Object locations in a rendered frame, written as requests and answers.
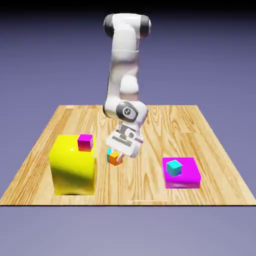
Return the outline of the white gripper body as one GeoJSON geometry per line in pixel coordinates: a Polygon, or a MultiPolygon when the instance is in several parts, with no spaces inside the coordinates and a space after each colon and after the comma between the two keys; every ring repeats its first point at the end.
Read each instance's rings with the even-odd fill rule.
{"type": "Polygon", "coordinates": [[[138,155],[141,146],[136,140],[129,138],[116,130],[108,136],[106,145],[130,158],[135,158],[138,155]]]}

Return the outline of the small orange cube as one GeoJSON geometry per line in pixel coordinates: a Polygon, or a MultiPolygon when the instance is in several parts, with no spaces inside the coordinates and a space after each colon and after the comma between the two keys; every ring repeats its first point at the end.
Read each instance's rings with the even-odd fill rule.
{"type": "Polygon", "coordinates": [[[123,162],[123,160],[121,162],[117,162],[117,158],[118,156],[120,155],[119,152],[117,151],[113,151],[110,155],[109,155],[109,163],[114,165],[114,166],[117,166],[119,164],[121,164],[123,162]]]}

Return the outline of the large magenta box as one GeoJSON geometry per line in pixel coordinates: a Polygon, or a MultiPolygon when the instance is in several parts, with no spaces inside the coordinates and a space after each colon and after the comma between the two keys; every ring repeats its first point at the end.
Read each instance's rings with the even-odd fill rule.
{"type": "Polygon", "coordinates": [[[162,173],[166,189],[199,189],[201,174],[193,157],[163,157],[162,173]],[[181,174],[171,176],[167,173],[167,162],[177,160],[182,164],[181,174]]]}

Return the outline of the small magenta cube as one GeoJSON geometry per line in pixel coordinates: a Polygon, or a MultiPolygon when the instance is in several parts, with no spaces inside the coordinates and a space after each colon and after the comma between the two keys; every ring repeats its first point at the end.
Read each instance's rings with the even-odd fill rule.
{"type": "Polygon", "coordinates": [[[77,139],[78,150],[82,152],[90,152],[93,148],[93,135],[80,134],[77,139]]]}

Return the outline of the large yellow box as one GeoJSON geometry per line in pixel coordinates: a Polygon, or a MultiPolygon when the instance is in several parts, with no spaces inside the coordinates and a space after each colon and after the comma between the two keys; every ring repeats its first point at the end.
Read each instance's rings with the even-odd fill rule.
{"type": "Polygon", "coordinates": [[[49,164],[54,193],[92,196],[97,178],[96,146],[91,151],[79,151],[80,135],[59,135],[50,153],[49,164]]]}

